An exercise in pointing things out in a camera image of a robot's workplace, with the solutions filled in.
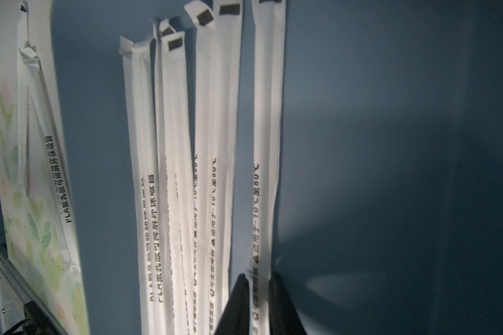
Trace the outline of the straw being gripped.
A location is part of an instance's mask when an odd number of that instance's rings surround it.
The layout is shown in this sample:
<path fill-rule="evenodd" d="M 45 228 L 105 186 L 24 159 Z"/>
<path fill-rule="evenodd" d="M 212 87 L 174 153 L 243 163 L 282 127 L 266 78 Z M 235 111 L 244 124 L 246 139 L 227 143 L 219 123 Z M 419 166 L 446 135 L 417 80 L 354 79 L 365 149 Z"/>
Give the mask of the straw being gripped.
<path fill-rule="evenodd" d="M 210 61 L 215 21 L 203 1 L 184 6 L 196 27 L 196 88 L 194 121 L 194 256 L 196 266 L 197 334 L 210 334 L 209 326 L 209 228 L 207 220 L 208 145 L 210 140 Z"/>

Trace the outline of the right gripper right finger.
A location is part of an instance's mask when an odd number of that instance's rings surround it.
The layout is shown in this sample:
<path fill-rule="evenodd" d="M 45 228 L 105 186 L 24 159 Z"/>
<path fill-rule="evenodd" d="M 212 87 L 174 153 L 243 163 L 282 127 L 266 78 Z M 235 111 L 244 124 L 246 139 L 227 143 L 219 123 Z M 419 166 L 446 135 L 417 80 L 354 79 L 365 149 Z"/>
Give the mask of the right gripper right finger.
<path fill-rule="evenodd" d="M 270 331 L 272 335 L 306 335 L 306 331 L 279 273 L 273 272 L 268 285 Z"/>

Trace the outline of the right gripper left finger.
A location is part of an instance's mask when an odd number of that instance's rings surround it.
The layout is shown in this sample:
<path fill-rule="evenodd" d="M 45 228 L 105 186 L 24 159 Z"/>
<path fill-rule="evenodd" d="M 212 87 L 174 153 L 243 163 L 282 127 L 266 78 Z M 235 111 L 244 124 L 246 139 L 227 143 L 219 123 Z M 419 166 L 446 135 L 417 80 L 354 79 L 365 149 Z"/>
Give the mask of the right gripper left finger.
<path fill-rule="evenodd" d="M 250 284 L 241 274 L 233 287 L 215 335 L 248 335 L 250 333 Z"/>

